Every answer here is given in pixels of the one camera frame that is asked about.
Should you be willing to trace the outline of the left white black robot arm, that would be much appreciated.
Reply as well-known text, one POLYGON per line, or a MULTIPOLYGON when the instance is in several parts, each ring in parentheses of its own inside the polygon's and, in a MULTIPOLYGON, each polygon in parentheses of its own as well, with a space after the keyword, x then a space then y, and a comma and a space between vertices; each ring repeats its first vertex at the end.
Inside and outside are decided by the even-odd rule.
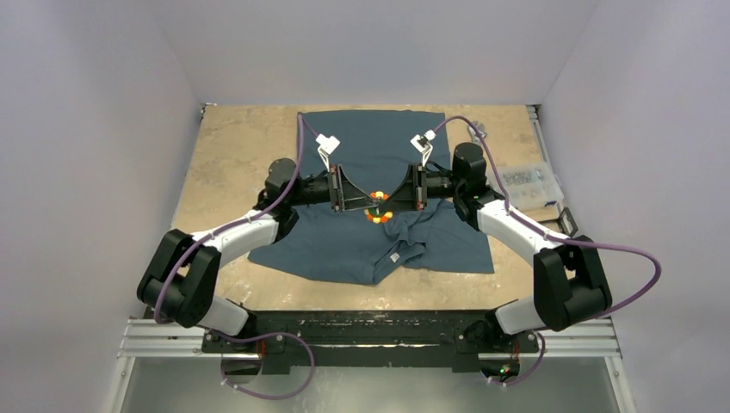
POLYGON ((377 202, 375 193, 357 188, 338 165, 303 178, 294 160, 277 159, 246 215, 208 231, 166 232, 142 275, 137 298, 163 322, 217 330, 234 351, 247 351, 257 339, 254 317, 215 294, 220 269, 287 236, 299 219, 296 206, 329 203, 342 212, 367 209, 377 202))

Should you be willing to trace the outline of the blue grey t-shirt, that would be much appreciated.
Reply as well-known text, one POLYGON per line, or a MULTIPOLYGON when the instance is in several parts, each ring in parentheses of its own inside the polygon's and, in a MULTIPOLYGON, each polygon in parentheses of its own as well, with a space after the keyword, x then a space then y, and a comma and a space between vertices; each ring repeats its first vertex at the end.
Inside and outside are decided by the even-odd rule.
MULTIPOLYGON (((317 175, 324 164, 316 133, 336 137, 331 162, 369 193, 391 193, 410 163, 421 159, 411 139, 437 126, 443 113, 393 110, 340 110, 303 115, 302 176, 317 175)), ((395 213, 384 224, 364 212, 336 213, 327 203, 299 206, 299 219, 281 241, 253 250, 250 262, 308 280, 376 285, 400 267, 450 273, 491 274, 492 254, 485 234, 457 216, 448 200, 429 199, 422 212, 395 213)))

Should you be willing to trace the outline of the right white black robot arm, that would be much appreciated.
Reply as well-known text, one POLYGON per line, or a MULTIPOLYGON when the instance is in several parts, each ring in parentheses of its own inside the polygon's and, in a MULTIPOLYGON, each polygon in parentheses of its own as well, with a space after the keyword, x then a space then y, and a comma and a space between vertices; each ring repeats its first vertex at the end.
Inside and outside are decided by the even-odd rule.
POLYGON ((589 238, 551 232, 506 203, 486 176, 476 144, 457 145, 450 168, 409 166, 395 192, 375 196, 377 211, 423 211, 429 199, 450 198, 461 221, 499 240, 533 269, 533 293, 486 313, 483 337, 503 350, 528 330, 565 328, 598 316, 612 305, 603 264, 589 238))

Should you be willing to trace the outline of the orange yellow flower brooch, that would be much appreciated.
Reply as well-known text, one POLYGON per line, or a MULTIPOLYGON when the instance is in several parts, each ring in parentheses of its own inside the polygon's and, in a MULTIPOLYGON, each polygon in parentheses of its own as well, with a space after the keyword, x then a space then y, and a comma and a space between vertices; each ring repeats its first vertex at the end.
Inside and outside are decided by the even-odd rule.
POLYGON ((388 199, 388 194, 382 191, 376 191, 371 194, 371 198, 375 204, 372 207, 367 208, 364 213, 368 221, 374 224, 386 223, 393 217, 393 212, 387 211, 382 205, 388 199))

